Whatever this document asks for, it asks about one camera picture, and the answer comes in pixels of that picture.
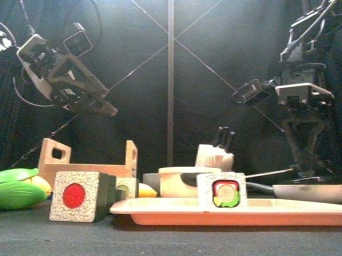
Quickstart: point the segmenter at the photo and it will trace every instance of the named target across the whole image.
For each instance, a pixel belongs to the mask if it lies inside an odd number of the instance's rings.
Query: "cube with red circle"
[[[100,172],[56,173],[49,220],[95,222],[115,202],[116,177]]]

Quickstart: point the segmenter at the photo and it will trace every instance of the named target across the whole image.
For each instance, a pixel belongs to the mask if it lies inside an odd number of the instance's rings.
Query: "green vegetable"
[[[17,210],[46,200],[45,192],[37,186],[10,181],[0,184],[0,210]]]
[[[0,171],[0,183],[28,179],[32,176],[36,176],[37,173],[38,173],[37,168],[33,168],[33,169],[16,168],[16,169]]]
[[[223,202],[220,207],[232,208],[232,207],[237,206],[239,202],[240,202],[240,193],[239,193],[239,191],[235,190],[232,200],[229,202]]]

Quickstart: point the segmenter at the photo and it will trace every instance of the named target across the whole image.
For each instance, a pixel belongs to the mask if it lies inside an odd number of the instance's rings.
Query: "wooden block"
[[[204,211],[247,206],[245,178],[243,173],[219,172],[199,174],[199,206]]]
[[[116,189],[125,191],[125,199],[139,196],[139,180],[136,178],[116,177]]]
[[[45,138],[38,158],[38,175],[48,181],[52,189],[54,188],[54,177],[58,171],[82,171],[88,170],[107,173],[117,177],[135,177],[137,165],[137,148],[131,140],[125,142],[125,164],[73,164],[69,163],[70,148],[54,140]]]
[[[116,177],[100,172],[57,172],[50,221],[95,222],[116,201]]]

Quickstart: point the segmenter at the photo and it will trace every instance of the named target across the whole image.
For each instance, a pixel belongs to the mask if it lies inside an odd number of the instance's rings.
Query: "pan handle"
[[[259,184],[259,183],[253,183],[253,182],[245,182],[245,185],[247,185],[247,188],[255,188],[257,189],[259,191],[270,194],[270,195],[274,195],[274,189],[272,189],[272,186],[267,186],[267,185],[263,185],[263,184]]]

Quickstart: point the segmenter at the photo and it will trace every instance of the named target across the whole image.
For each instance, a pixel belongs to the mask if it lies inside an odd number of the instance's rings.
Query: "white bowl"
[[[200,173],[221,172],[212,167],[164,167],[159,168],[160,196],[172,198],[196,198],[196,175]]]

